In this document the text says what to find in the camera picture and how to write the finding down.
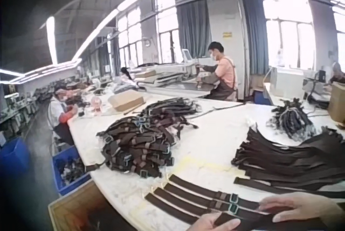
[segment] black hair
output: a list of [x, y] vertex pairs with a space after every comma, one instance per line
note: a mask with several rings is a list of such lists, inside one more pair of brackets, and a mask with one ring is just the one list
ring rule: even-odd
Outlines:
[[213, 51], [214, 49], [217, 49], [217, 50], [219, 50], [222, 53], [224, 52], [224, 47], [222, 46], [221, 43], [219, 43], [217, 41], [213, 41], [213, 42], [210, 43], [208, 51], [209, 50]]
[[120, 69], [120, 71], [121, 71], [124, 75], [126, 75], [130, 80], [133, 80], [132, 77], [130, 76], [130, 74], [129, 74], [127, 68], [123, 67], [123, 68]]
[[64, 85], [55, 85], [54, 86], [54, 95], [56, 95], [56, 91], [60, 90], [60, 89], [66, 90], [66, 86], [64, 86]]

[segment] floor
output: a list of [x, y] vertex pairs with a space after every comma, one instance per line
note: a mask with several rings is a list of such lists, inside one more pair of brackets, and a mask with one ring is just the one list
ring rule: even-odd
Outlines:
[[29, 170], [16, 179], [1, 180], [7, 199], [5, 212], [25, 224], [25, 229], [36, 231], [53, 230], [48, 213], [48, 204], [59, 198], [55, 188], [51, 166], [51, 137], [46, 119], [47, 104], [43, 104], [36, 114], [25, 137], [30, 151]]

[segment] blue bin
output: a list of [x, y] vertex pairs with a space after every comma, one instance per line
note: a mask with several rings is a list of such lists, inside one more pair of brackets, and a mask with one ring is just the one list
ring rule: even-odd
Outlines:
[[69, 157], [72, 157], [73, 159], [79, 158], [78, 150], [75, 146], [72, 146], [61, 153], [58, 153], [55, 155], [52, 159], [52, 167], [53, 167], [53, 173], [54, 173], [54, 180], [55, 180], [55, 186], [58, 192], [63, 196], [68, 194], [69, 192], [73, 191], [74, 189], [78, 188], [80, 185], [85, 183], [86, 181], [90, 180], [91, 176], [89, 173], [86, 173], [85, 175], [79, 177], [77, 180], [73, 181], [69, 185], [64, 186], [63, 181], [61, 179], [60, 173], [56, 167], [56, 161], [58, 159], [68, 160]]
[[4, 144], [0, 150], [0, 175], [15, 177], [29, 168], [30, 153], [22, 138]]
[[271, 106], [271, 102], [269, 99], [264, 98], [264, 93], [261, 91], [254, 91], [254, 103], [255, 104], [263, 104], [265, 106]]

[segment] yellow sign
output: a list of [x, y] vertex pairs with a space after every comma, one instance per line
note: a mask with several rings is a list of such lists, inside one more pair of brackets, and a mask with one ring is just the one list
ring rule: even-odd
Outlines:
[[223, 32], [223, 38], [231, 38], [232, 37], [232, 32]]

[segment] orange shirt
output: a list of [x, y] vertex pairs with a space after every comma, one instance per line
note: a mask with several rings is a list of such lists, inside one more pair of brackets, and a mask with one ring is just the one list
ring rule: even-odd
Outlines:
[[216, 75], [229, 87], [237, 89], [237, 74], [232, 59], [227, 56], [222, 57], [218, 63]]

